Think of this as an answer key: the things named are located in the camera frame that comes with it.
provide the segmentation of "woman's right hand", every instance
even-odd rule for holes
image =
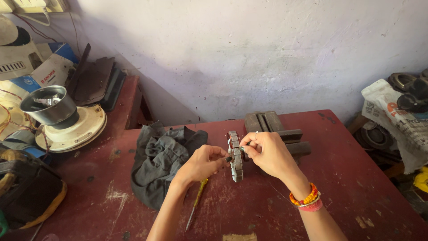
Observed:
[[[260,132],[257,135],[250,132],[239,145],[244,147],[248,157],[263,171],[281,179],[297,200],[303,200],[311,193],[308,179],[277,132]]]

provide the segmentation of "vent slot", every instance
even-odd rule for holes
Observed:
[[[0,65],[0,73],[12,72],[20,69],[25,69],[22,61]]]

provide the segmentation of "bangle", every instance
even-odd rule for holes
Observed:
[[[322,207],[321,199],[314,201],[312,204],[308,204],[305,207],[299,207],[302,211],[315,212],[318,211]]]
[[[294,205],[296,205],[296,206],[306,205],[306,204],[312,203],[315,199],[317,199],[318,194],[319,194],[317,188],[315,187],[315,185],[312,182],[310,182],[309,184],[312,187],[312,192],[304,200],[302,200],[300,202],[294,198],[293,193],[290,193],[290,200]]]

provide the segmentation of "wall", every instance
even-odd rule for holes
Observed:
[[[165,125],[326,108],[346,122],[364,87],[428,67],[426,0],[68,2],[80,51],[141,76]],[[52,22],[33,24],[77,53],[70,15]]]

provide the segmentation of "workbench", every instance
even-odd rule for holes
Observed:
[[[130,172],[140,130],[127,130],[136,121],[133,115],[139,103],[132,93],[140,88],[138,83],[138,77],[127,77],[99,137],[77,151],[54,155],[53,167],[67,183],[68,193],[35,240],[49,234],[60,241],[146,239],[158,212],[131,191]],[[332,111],[279,118],[286,130],[302,129],[302,141],[310,142],[312,154],[302,157],[299,167],[322,192],[324,206],[349,240],[425,240],[424,220]],[[235,130],[241,137],[246,134],[242,119],[186,126],[208,132],[208,144],[225,150],[228,131]],[[243,169],[240,183],[232,180],[230,168],[208,179],[190,230],[185,232],[199,184],[190,188],[176,240],[248,240],[254,236],[259,241],[308,240],[299,211],[288,200],[287,187],[263,175],[253,162],[244,163]],[[4,240],[29,240],[36,227],[8,233]]]

